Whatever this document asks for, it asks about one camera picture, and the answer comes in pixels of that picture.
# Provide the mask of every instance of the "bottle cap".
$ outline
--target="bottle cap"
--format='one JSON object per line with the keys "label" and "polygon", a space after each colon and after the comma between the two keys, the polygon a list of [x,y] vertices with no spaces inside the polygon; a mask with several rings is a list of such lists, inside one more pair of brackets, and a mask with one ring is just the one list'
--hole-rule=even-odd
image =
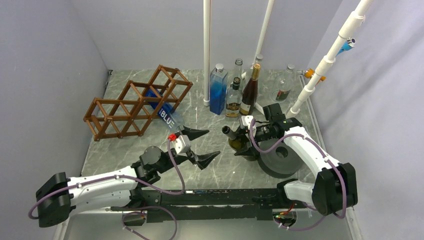
{"label": "bottle cap", "polygon": [[288,64],[288,65],[287,65],[287,69],[288,69],[288,70],[292,70],[292,71],[293,71],[293,69],[295,69],[295,65],[293,65],[293,64]]}
{"label": "bottle cap", "polygon": [[224,65],[221,63],[218,63],[215,65],[215,68],[217,72],[222,72],[224,70]]}
{"label": "bottle cap", "polygon": [[240,78],[236,76],[234,78],[234,81],[232,82],[232,89],[238,90],[239,87],[240,87]]}
{"label": "bottle cap", "polygon": [[256,63],[253,65],[253,73],[252,73],[252,79],[258,79],[259,71],[261,70],[261,65],[259,63]]}
{"label": "bottle cap", "polygon": [[235,65],[238,65],[238,66],[243,65],[243,60],[242,60],[241,58],[237,58],[237,59],[235,60]]}
{"label": "bottle cap", "polygon": [[256,59],[256,61],[261,62],[262,59],[264,59],[264,56],[262,56],[262,54],[259,53],[259,54],[256,55],[255,59]]}

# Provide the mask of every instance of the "light gray wall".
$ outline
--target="light gray wall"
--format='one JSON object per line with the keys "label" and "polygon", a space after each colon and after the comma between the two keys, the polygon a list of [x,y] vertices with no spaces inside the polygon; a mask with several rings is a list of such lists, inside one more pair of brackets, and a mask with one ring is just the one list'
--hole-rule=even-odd
{"label": "light gray wall", "polygon": [[1,0],[0,56],[0,238],[49,240],[27,212],[53,174],[80,173],[107,69],[67,0]]}
{"label": "light gray wall", "polygon": [[263,65],[285,69],[294,64],[297,69],[306,69],[341,2],[276,0],[263,41]]}
{"label": "light gray wall", "polygon": [[109,69],[203,68],[203,1],[72,0]]}
{"label": "light gray wall", "polygon": [[[358,1],[344,0],[316,50],[315,68]],[[424,239],[424,4],[375,0],[312,95],[327,150],[356,169],[364,239]]]}
{"label": "light gray wall", "polygon": [[[276,0],[262,54],[268,69],[306,68],[342,0]],[[203,69],[203,1],[72,0],[109,69]],[[268,0],[211,0],[210,67],[250,65]]]}

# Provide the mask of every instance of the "orange fitting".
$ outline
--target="orange fitting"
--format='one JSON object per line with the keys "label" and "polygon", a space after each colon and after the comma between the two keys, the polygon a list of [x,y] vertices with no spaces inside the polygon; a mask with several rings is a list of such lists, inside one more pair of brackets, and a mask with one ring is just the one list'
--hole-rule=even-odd
{"label": "orange fitting", "polygon": [[[309,68],[305,73],[304,73],[304,76],[305,76],[305,78],[307,78],[307,79],[311,79],[312,78],[312,75],[314,75],[314,73],[315,73],[315,71],[312,69],[312,68]],[[326,76],[321,76],[320,78],[319,78],[319,81],[316,83],[316,84],[318,84],[318,83],[320,83],[320,82],[323,82],[324,80],[326,79]]]}
{"label": "orange fitting", "polygon": [[315,73],[315,71],[314,71],[312,68],[309,68],[309,69],[305,72],[304,76],[305,76],[305,78],[310,79],[310,78],[312,78],[312,75],[313,75],[314,73]]}

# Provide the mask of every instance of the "red cap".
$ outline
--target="red cap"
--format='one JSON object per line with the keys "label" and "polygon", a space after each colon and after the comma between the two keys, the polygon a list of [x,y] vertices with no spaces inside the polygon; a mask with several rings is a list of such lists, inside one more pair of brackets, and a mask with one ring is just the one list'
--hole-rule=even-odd
{"label": "red cap", "polygon": [[177,139],[177,135],[175,135],[174,133],[169,135],[168,139],[170,139],[171,141],[175,141],[175,139]]}

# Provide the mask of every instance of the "brown bottle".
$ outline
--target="brown bottle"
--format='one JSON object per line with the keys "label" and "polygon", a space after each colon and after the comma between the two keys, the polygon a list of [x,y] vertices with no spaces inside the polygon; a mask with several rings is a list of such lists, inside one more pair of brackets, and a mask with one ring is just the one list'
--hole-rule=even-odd
{"label": "brown bottle", "polygon": [[241,99],[240,114],[243,116],[251,115],[255,108],[256,98],[258,97],[258,76],[261,65],[253,65],[252,76],[243,91]]}

